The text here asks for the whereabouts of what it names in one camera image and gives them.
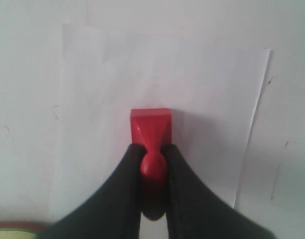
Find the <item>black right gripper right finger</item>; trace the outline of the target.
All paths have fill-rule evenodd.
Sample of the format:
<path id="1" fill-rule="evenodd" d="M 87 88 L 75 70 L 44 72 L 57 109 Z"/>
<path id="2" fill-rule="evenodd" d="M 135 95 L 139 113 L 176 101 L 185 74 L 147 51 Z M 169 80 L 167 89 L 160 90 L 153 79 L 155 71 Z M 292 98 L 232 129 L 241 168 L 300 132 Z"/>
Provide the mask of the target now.
<path id="1" fill-rule="evenodd" d="M 275 235 L 212 192 L 174 144 L 163 147 L 168 164 L 166 210 L 171 239 L 274 239 Z"/>

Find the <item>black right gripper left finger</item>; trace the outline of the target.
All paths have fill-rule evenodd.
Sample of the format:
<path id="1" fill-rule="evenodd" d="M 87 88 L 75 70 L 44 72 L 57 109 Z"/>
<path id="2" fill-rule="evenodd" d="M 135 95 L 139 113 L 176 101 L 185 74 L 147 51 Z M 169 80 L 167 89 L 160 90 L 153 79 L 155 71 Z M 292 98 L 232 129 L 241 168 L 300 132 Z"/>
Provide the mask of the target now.
<path id="1" fill-rule="evenodd" d="M 106 182 L 81 206 L 40 233 L 42 239 L 137 239 L 139 169 L 145 149 L 130 144 Z"/>

